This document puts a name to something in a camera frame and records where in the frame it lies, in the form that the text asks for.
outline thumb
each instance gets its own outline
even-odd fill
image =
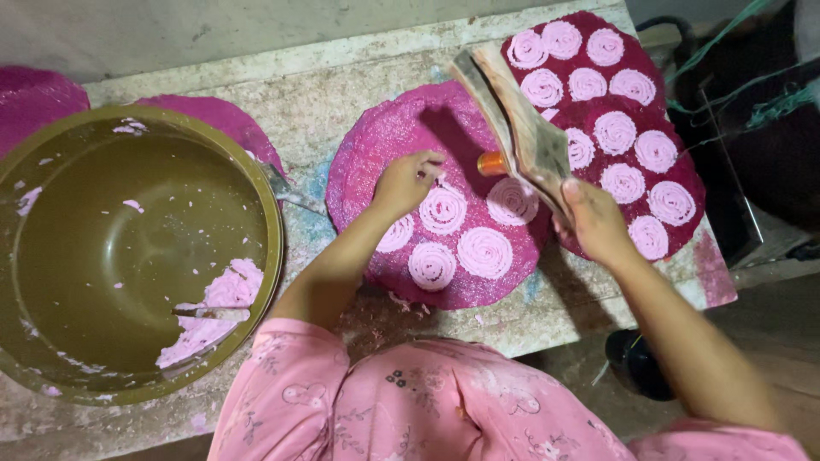
[[[567,202],[572,214],[575,215],[576,223],[584,221],[590,214],[590,197],[587,195],[584,185],[575,178],[569,178],[561,184],[561,194]]]

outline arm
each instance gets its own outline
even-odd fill
[[[581,247],[613,274],[663,375],[689,414],[783,431],[768,385],[638,253],[612,196],[579,180],[564,181],[562,192]],[[556,229],[566,236],[566,229]]]
[[[361,285],[385,232],[430,192],[441,173],[431,162],[443,160],[443,155],[430,151],[393,160],[382,173],[371,204],[288,286],[272,316],[331,329]]]

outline wooden paddle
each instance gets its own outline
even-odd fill
[[[561,195],[561,181],[571,175],[567,133],[532,107],[496,47],[461,51],[453,59],[451,73],[490,125],[506,172],[532,186],[558,219],[572,226]]]

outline olive green bowl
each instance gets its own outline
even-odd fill
[[[264,318],[283,246],[265,175],[221,131],[143,106],[56,121],[0,162],[0,369],[76,404],[169,394],[224,361]],[[202,301],[234,258],[265,274],[250,319],[160,369],[161,349],[183,331],[171,308]]]

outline person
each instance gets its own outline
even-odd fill
[[[225,399],[209,460],[808,459],[758,373],[640,256],[612,197],[576,179],[562,184],[574,233],[621,286],[690,418],[627,448],[549,375],[458,340],[415,341],[351,367],[329,330],[443,160],[393,160],[371,204],[282,294]]]

